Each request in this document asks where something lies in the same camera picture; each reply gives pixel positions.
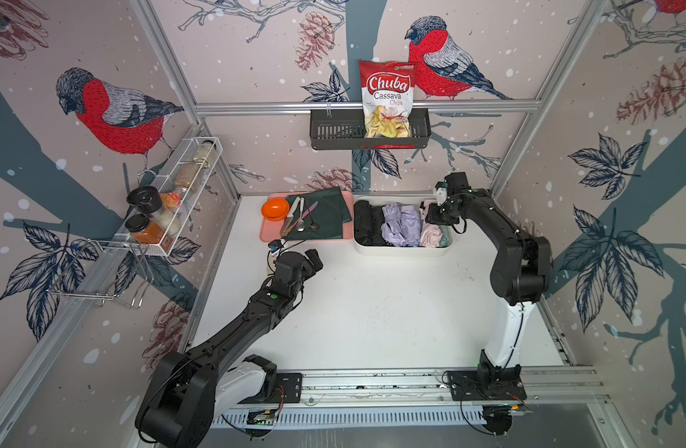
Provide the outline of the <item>pink umbrella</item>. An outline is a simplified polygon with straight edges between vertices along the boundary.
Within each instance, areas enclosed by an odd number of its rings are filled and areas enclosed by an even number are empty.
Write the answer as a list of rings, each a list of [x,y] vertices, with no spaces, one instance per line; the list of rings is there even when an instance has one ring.
[[[420,245],[423,248],[439,248],[444,234],[438,225],[425,222],[420,234]]]

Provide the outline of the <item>lavender umbrella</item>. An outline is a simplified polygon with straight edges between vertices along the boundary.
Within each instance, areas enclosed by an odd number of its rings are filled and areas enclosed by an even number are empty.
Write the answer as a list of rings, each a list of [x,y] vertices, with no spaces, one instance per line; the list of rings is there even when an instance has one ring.
[[[388,203],[382,207],[384,222],[381,225],[383,239],[396,248],[401,248],[406,243],[402,231],[401,205],[400,203]]]
[[[420,244],[421,218],[419,209],[415,205],[401,206],[401,233],[404,237],[404,245],[408,248],[417,248]]]

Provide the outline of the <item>mint green strapped umbrella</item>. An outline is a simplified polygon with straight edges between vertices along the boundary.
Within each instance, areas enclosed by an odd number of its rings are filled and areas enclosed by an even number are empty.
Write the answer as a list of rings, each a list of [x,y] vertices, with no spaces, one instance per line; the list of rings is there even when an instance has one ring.
[[[438,247],[449,248],[453,243],[451,229],[449,228],[449,226],[441,226],[440,231],[442,233],[442,236]]]

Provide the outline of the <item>black sleeved umbrella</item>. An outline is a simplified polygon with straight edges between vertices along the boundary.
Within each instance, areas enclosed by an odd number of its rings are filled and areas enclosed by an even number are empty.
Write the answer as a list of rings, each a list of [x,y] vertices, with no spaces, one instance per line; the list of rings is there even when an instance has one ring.
[[[354,239],[361,246],[370,246],[372,234],[372,207],[369,201],[357,201],[354,205]]]

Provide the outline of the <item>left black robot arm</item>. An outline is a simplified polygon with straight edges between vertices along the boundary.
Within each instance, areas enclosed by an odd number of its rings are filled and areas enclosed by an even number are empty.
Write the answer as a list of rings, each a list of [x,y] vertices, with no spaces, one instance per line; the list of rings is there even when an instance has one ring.
[[[204,343],[161,358],[135,419],[139,438],[165,447],[197,447],[218,414],[244,399],[271,397],[272,363],[249,357],[238,369],[233,364],[294,311],[305,281],[322,269],[316,249],[280,255],[275,272],[237,317]]]

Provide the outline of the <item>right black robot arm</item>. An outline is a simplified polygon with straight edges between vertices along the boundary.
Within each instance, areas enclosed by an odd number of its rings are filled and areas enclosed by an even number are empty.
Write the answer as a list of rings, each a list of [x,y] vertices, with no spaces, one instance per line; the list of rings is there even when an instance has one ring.
[[[490,285],[502,300],[502,311],[470,379],[484,398],[492,397],[505,386],[521,384],[519,345],[529,314],[549,288],[550,242],[522,230],[499,209],[487,190],[472,188],[464,172],[447,175],[435,185],[434,196],[436,204],[429,208],[427,223],[455,229],[471,220],[497,250]]]

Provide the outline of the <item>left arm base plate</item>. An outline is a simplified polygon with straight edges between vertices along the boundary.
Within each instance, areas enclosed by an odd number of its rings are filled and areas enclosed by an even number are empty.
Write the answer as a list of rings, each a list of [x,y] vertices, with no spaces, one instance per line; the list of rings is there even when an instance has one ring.
[[[299,403],[301,399],[303,375],[301,373],[276,373],[264,379],[262,389],[241,404],[287,404]]]

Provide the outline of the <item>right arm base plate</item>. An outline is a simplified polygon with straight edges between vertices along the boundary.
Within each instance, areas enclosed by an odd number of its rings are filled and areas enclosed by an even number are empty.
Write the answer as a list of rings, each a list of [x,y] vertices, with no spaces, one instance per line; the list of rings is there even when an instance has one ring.
[[[505,369],[484,378],[477,371],[445,371],[443,383],[453,401],[525,401],[528,398],[519,369]]]

